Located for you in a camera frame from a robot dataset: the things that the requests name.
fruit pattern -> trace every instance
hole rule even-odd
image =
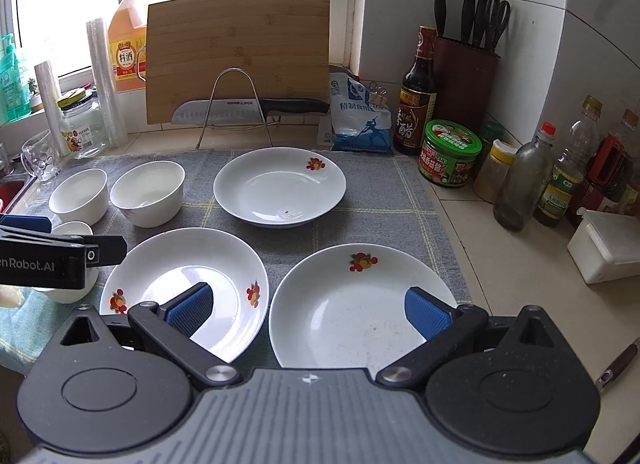
[[[127,300],[124,297],[122,289],[118,289],[113,293],[109,300],[110,309],[115,311],[116,314],[122,314],[127,311]]]
[[[258,285],[258,280],[255,281],[255,283],[251,284],[251,287],[249,287],[246,290],[246,294],[247,294],[247,298],[249,300],[249,303],[251,305],[255,307],[258,306],[258,298],[260,298],[260,285]]]
[[[306,163],[306,168],[311,171],[315,171],[317,169],[322,169],[324,167],[324,162],[322,162],[319,158],[311,157],[309,162]]]
[[[370,269],[373,265],[377,264],[378,259],[375,256],[371,256],[370,254],[358,253],[351,254],[351,267],[349,270],[351,272],[358,271],[362,272],[364,269]]]

sink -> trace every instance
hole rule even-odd
[[[28,173],[18,173],[7,175],[0,179],[0,199],[2,199],[2,208],[0,212],[9,213],[27,189],[33,184],[36,177]]]

white bowl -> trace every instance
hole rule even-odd
[[[89,225],[84,222],[67,222],[66,224],[54,227],[51,230],[52,235],[92,235],[92,231]],[[90,267],[86,269],[84,274],[84,288],[82,289],[52,289],[52,288],[40,288],[33,287],[33,290],[43,293],[46,297],[56,301],[58,303],[73,303],[84,298],[92,288],[94,288],[95,282],[98,279],[98,268]]]
[[[250,151],[226,164],[213,182],[229,214],[261,227],[295,227],[333,209],[347,187],[338,166],[297,148]]]
[[[169,160],[148,162],[127,171],[111,188],[111,202],[138,227],[157,227],[182,207],[184,169]]]
[[[306,257],[271,301],[269,335],[278,362],[285,368],[366,367],[374,377],[424,343],[404,316],[404,295],[414,285],[456,306],[433,270],[390,247],[350,243]]]
[[[107,173],[86,169],[70,176],[49,197],[49,209],[62,222],[94,225],[107,212]]]
[[[174,229],[134,247],[111,272],[100,314],[126,312],[141,301],[162,304],[200,281],[213,290],[213,312],[191,339],[230,363],[267,316],[269,282],[255,251],[224,231]]]

tile countertop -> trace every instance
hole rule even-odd
[[[316,134],[316,126],[271,127],[274,145],[323,149],[316,145]],[[126,145],[107,155],[190,150],[199,135],[196,128],[132,134]],[[207,129],[202,148],[267,145],[263,129]],[[585,284],[566,249],[574,233],[567,221],[550,229],[532,219],[523,231],[512,233],[495,222],[492,206],[469,186],[445,189],[424,183],[475,304],[494,315],[517,315],[527,304],[544,307],[593,379],[640,336],[640,277]],[[586,452],[597,463],[613,462],[638,431],[640,363],[633,362],[603,394]]]

screw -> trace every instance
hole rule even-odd
[[[207,368],[207,371],[204,373],[209,381],[214,381],[215,383],[231,381],[237,374],[236,369],[229,365],[215,365],[214,367]]]
[[[382,370],[382,378],[389,383],[404,383],[411,379],[412,372],[407,367],[389,367]]]

